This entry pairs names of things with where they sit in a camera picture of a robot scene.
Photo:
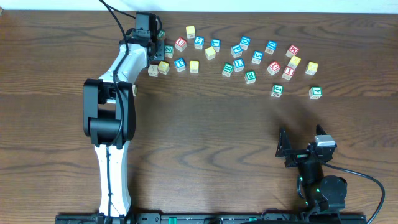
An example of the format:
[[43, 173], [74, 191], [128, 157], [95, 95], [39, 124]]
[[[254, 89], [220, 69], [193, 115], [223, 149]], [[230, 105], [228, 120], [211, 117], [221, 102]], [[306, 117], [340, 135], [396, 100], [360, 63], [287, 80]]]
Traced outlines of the red I block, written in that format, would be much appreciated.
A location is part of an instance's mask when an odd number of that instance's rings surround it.
[[290, 80], [295, 73], [295, 70], [292, 67], [286, 66], [285, 70], [282, 73], [282, 78], [285, 80]]

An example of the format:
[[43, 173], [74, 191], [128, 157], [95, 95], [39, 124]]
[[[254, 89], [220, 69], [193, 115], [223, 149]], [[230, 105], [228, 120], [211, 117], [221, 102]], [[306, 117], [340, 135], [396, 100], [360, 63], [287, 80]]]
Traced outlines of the red A block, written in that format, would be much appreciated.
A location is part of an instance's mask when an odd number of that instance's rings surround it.
[[137, 86], [135, 85], [132, 86], [132, 94], [134, 97], [137, 95]]

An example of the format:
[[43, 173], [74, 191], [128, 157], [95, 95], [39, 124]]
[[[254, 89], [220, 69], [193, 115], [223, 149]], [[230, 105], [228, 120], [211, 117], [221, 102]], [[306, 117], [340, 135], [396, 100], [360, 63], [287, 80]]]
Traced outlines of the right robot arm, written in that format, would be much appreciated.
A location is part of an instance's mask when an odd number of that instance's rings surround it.
[[285, 159], [285, 167], [296, 167], [299, 172], [297, 192], [305, 200], [305, 218], [322, 213], [337, 213], [345, 208], [347, 182], [335, 175], [325, 176], [322, 166], [332, 160], [337, 145], [320, 125], [306, 149], [293, 149], [285, 129], [279, 131], [276, 157]]

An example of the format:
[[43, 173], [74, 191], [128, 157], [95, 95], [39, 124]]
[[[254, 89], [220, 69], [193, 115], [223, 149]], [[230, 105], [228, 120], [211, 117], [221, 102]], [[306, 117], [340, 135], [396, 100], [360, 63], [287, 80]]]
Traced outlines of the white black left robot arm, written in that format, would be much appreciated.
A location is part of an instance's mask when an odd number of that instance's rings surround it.
[[111, 67], [83, 85], [83, 130], [98, 157], [101, 203], [107, 218], [124, 218], [131, 206], [127, 186], [127, 151], [136, 128], [134, 86], [153, 60], [164, 59], [160, 30], [129, 29]]

